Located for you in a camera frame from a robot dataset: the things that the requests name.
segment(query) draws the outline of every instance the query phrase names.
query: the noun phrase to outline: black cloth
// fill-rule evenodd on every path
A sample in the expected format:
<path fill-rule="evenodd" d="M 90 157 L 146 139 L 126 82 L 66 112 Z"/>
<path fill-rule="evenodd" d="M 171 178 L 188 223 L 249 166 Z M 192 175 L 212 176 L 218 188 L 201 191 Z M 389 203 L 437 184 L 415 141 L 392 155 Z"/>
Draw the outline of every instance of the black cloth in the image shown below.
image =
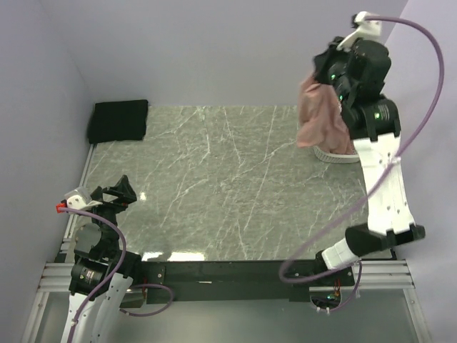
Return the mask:
<path fill-rule="evenodd" d="M 147 100 L 99 102 L 87 128 L 89 143 L 141 141 L 147 116 Z"/>

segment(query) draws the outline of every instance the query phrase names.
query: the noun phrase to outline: white wall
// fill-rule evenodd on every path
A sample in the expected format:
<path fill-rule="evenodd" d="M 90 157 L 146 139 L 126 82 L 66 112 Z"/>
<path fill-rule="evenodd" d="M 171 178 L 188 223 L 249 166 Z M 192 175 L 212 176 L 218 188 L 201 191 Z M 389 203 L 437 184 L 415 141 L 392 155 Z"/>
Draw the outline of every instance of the white wall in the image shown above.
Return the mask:
<path fill-rule="evenodd" d="M 438 39 L 446 63 L 446 79 L 436 111 L 403 158 L 403 176 L 411 211 L 426 227 L 422 242 L 399 249 L 406 257 L 421 306 L 435 343 L 457 341 L 457 2 L 409 0 L 402 17 L 417 21 Z M 396 101 L 409 136 L 432 100 L 438 62 L 428 40 L 413 29 L 396 25 L 387 47 L 393 61 L 386 95 Z"/>
<path fill-rule="evenodd" d="M 41 0 L 97 101 L 295 104 L 351 15 L 406 0 Z M 389 33 L 386 26 L 384 37 Z"/>
<path fill-rule="evenodd" d="M 77 186 L 92 100 L 37 0 L 0 1 L 0 332 L 18 342 Z"/>

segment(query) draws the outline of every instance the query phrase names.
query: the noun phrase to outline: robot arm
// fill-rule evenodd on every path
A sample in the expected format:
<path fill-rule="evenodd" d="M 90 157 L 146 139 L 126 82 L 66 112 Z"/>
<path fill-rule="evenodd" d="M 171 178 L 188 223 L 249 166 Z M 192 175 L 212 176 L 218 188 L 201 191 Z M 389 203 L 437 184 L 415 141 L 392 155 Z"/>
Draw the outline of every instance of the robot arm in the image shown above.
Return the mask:
<path fill-rule="evenodd" d="M 391 66 L 387 48 L 375 40 L 381 34 L 379 21 L 353 17 L 356 30 L 346 38 L 336 37 L 328 49 L 314 58 L 315 79 L 330 84 L 341 103 L 354 147 L 359 155 L 366 191 L 370 191 L 389 164 L 392 170 L 368 200 L 368 222 L 346 230 L 345 237 L 316 255 L 317 272 L 335 269 L 382 251 L 425 237 L 408 207 L 400 158 L 400 120 L 393 101 L 381 94 Z"/>
<path fill-rule="evenodd" d="M 115 196 L 104 201 L 104 194 Z M 127 176 L 122 176 L 114 187 L 98 187 L 92 194 L 84 188 L 65 195 L 65 204 L 72 209 L 89 210 L 116 223 L 116 215 L 136 201 L 134 190 Z M 74 317 L 87 295 L 97 287 L 118 263 L 121 255 L 119 236 L 105 224 L 93 219 L 75 236 L 75 265 L 71 270 L 70 305 L 61 342 L 68 342 L 70 329 L 76 324 Z M 90 299 L 83 308 L 75 326 L 72 342 L 107 342 L 108 333 L 116 322 L 119 307 L 133 284 L 142 280 L 141 256 L 126 252 L 124 261 L 112 279 Z"/>

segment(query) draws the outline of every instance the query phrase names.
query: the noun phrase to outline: gray marble table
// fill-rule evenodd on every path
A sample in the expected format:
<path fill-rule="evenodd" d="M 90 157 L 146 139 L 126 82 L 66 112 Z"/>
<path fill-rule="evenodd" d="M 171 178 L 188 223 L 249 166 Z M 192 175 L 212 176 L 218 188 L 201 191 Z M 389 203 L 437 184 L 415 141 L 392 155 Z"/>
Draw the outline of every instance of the gray marble table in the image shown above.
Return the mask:
<path fill-rule="evenodd" d="M 129 177 L 138 201 L 118 222 L 144 260 L 285 259 L 364 193 L 359 164 L 296 148 L 297 125 L 293 106 L 151 107 L 143 141 L 96 147 L 87 187 Z M 303 258 L 366 217 L 365 207 Z"/>

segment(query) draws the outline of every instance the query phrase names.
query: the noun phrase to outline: purple cable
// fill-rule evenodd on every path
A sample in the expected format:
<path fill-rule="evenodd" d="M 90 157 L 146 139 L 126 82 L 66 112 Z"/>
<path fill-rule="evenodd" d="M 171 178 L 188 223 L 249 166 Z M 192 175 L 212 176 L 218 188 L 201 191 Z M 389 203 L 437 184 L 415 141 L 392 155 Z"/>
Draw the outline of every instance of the purple cable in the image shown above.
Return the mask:
<path fill-rule="evenodd" d="M 91 217 L 91 218 L 94 218 L 94 219 L 96 219 L 96 220 L 98 220 L 98 221 L 100 221 L 102 223 L 105 223 L 106 225 L 111 227 L 119 235 L 119 237 L 121 238 L 121 242 L 122 242 L 121 257 L 119 258 L 119 261 L 117 262 L 117 264 L 114 267 L 114 269 L 111 271 L 111 273 L 109 273 L 105 277 L 105 279 L 102 282 L 100 282 L 94 289 L 92 289 L 92 292 L 89 293 L 89 295 L 81 303 L 81 306 L 76 310 L 76 313 L 75 313 L 74 318 L 73 318 L 75 324 L 70 328 L 69 338 L 67 340 L 67 343 L 71 343 L 73 341 L 76 325 L 78 324 L 79 317 L 81 316 L 81 313 L 82 313 L 84 307 L 87 305 L 87 303 L 89 302 L 90 298 L 92 298 L 95 295 L 95 293 L 97 293 L 100 290 L 100 288 L 102 288 L 105 285 L 105 283 L 109 282 L 111 280 L 111 278 L 113 277 L 113 275 L 121 267 L 122 262 L 124 261 L 124 258 L 126 256 L 127 243 L 126 243 L 126 237 L 122 234 L 121 230 L 116 225 L 111 223 L 109 220 L 106 220 L 105 218 L 98 216 L 97 214 L 93 214 L 93 213 L 87 212 L 87 211 L 81 211 L 81 210 L 78 210 L 78 209 L 69 209 L 68 207 L 60 207 L 59 211 L 71 212 L 71 213 L 79 214 L 81 216 Z M 147 286 L 148 287 L 155 287 L 155 288 L 163 288 L 163 289 L 167 290 L 171 295 L 169 303 L 166 306 L 164 306 L 162 309 L 160 309 L 159 311 L 156 311 L 155 313 L 153 312 L 153 314 L 157 314 L 157 313 L 160 313 L 160 312 L 164 311 L 165 309 L 168 309 L 170 307 L 172 301 L 173 301 L 173 298 L 174 298 L 173 291 L 171 291 L 171 289 L 169 289 L 168 287 L 163 286 L 161 284 L 160 285 L 159 284 L 147 284 Z M 135 315 L 135 317 L 145 317 L 145 315 Z"/>
<path fill-rule="evenodd" d="M 132 312 L 126 311 L 125 309 L 120 309 L 120 311 L 122 313 L 125 313 L 125 314 L 127 314 L 129 316 L 132 316 L 132 317 L 150 317 L 150 316 L 154 316 L 155 314 L 159 314 L 159 313 L 165 311 L 173 303 L 173 299 L 174 299 L 173 291 L 171 290 L 171 288 L 168 288 L 167 286 L 164 286 L 162 284 L 137 284 L 136 286 L 132 286 L 130 288 L 143 288 L 143 287 L 165 289 L 170 294 L 169 302 L 167 302 L 166 305 L 164 307 L 162 307 L 161 309 L 158 309 L 157 311 L 154 311 L 154 312 L 151 312 L 151 313 L 132 313 Z"/>
<path fill-rule="evenodd" d="M 402 19 L 402 18 L 389 17 L 389 16 L 367 16 L 365 18 L 365 20 L 389 21 L 389 22 L 393 22 L 393 23 L 411 26 L 411 27 L 419 30 L 424 35 L 426 35 L 428 40 L 432 43 L 432 45 L 435 49 L 436 55 L 438 57 L 439 74 L 438 74 L 438 86 L 436 88 L 435 96 L 433 98 L 433 101 L 431 102 L 430 107 L 428 108 L 426 115 L 422 119 L 422 122 L 418 125 L 418 127 L 414 131 L 414 133 L 398 149 L 398 151 L 396 153 L 396 156 L 398 157 L 398 156 L 401 156 L 405 152 L 405 150 L 411 145 L 411 143 L 414 141 L 414 139 L 416 139 L 416 137 L 421 133 L 422 129 L 427 124 L 428 120 L 430 119 L 430 117 L 433 113 L 433 110 L 436 107 L 436 103 L 438 102 L 438 99 L 441 94 L 441 90 L 443 89 L 443 83 L 444 83 L 443 53 L 442 53 L 441 48 L 440 48 L 438 42 L 436 41 L 435 37 L 433 37 L 433 35 L 423 26 L 421 26 L 413 21 L 409 21 L 409 20 Z M 305 252 L 305 250 L 308 249 L 315 241 L 317 241 L 318 239 L 320 239 L 321 237 L 323 237 L 324 235 L 329 233 L 332 229 L 334 229 L 339 224 L 341 224 L 345 219 L 349 218 L 354 212 L 358 211 L 368 201 L 368 199 L 379 189 L 380 185 L 384 182 L 384 180 L 386 179 L 387 175 L 392 170 L 392 168 L 393 168 L 393 165 L 388 164 L 384 173 L 382 173 L 379 180 L 375 183 L 373 188 L 367 193 L 366 196 L 359 199 L 346 213 L 342 214 L 339 218 L 337 218 L 337 219 L 333 220 L 332 222 L 330 222 L 329 224 L 327 224 L 320 232 L 315 234 L 310 240 L 303 243 L 291 257 L 289 257 L 286 261 L 284 261 L 284 263 L 279 268 L 279 278 L 281 279 L 282 282 L 285 282 L 287 284 L 302 284 L 302 283 L 306 283 L 306 282 L 311 282 L 311 281 L 320 279 L 321 277 L 325 277 L 327 275 L 336 273 L 346 267 L 349 267 L 349 265 L 348 265 L 348 266 L 344 266 L 344 267 L 341 267 L 338 269 L 331 269 L 326 272 L 316 274 L 316 275 L 313 275 L 310 277 L 288 278 L 288 277 L 284 276 L 284 274 L 291 267 L 293 262 L 296 259 L 298 259 Z M 356 292 L 357 287 L 358 287 L 358 283 L 356 283 L 353 293 Z"/>

